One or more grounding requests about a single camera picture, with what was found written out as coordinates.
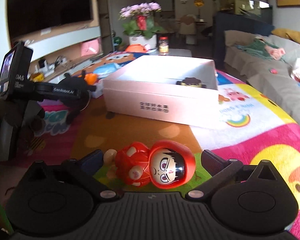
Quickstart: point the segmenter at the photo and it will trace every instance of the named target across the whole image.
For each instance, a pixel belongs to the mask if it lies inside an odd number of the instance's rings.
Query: pink pig cartoon
[[[232,88],[226,88],[225,89],[227,97],[229,97],[232,101],[240,100],[240,101],[245,101],[246,98],[249,98],[248,96],[237,92],[233,90]]]

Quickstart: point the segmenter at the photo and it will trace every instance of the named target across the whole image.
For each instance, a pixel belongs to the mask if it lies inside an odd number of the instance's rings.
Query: sticker
[[[167,105],[158,105],[158,104],[145,103],[145,102],[140,103],[140,109],[159,111],[159,112],[164,112],[164,113],[169,112],[169,106],[167,106]]]
[[[3,85],[3,92],[8,90],[9,81],[5,82]]]

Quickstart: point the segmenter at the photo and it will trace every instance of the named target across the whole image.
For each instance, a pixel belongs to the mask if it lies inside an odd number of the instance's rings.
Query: white box
[[[186,77],[200,79],[204,88],[176,85]],[[103,79],[108,111],[216,128],[218,86],[210,59],[142,56]]]

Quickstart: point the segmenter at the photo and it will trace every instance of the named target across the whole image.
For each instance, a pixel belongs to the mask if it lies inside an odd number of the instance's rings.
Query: gray sofa
[[[237,49],[234,45],[248,45],[255,35],[238,31],[226,31],[225,63],[236,69],[240,75],[258,91],[274,101],[300,125],[300,87],[290,77],[291,66],[300,57],[300,45],[274,35],[265,37],[266,41],[284,48],[283,61],[264,60]],[[271,74],[275,68],[278,74]]]

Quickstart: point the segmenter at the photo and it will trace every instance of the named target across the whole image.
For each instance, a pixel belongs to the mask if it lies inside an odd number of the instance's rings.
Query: potted plant
[[[163,28],[154,25],[153,13],[160,11],[160,5],[155,2],[136,4],[121,9],[119,19],[130,19],[129,22],[123,24],[123,33],[129,36],[130,45],[141,44],[145,46],[149,44],[150,49],[156,49],[156,33]]]

